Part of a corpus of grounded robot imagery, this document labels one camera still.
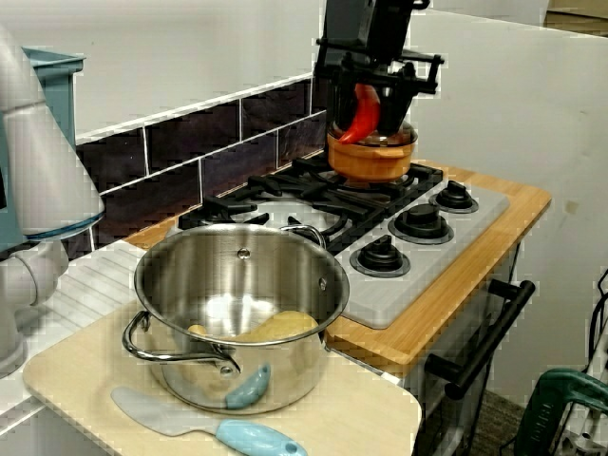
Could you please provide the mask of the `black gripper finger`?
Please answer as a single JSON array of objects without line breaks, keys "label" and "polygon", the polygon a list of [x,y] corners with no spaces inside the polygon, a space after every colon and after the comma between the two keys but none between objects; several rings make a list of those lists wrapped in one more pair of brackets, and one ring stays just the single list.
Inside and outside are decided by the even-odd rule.
[{"label": "black gripper finger", "polygon": [[399,85],[379,86],[377,93],[380,100],[377,131],[379,134],[395,134],[401,128],[416,92],[412,88]]},{"label": "black gripper finger", "polygon": [[340,75],[330,82],[330,134],[339,138],[351,126],[357,108],[356,82],[352,76]]}]

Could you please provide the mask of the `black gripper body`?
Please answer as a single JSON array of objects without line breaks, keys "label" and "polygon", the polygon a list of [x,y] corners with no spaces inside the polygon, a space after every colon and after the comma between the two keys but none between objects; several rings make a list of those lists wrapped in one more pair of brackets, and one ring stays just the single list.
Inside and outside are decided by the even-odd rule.
[{"label": "black gripper body", "polygon": [[411,15],[428,6],[428,1],[328,1],[314,76],[331,81],[349,75],[357,84],[434,94],[445,60],[406,48]]}]

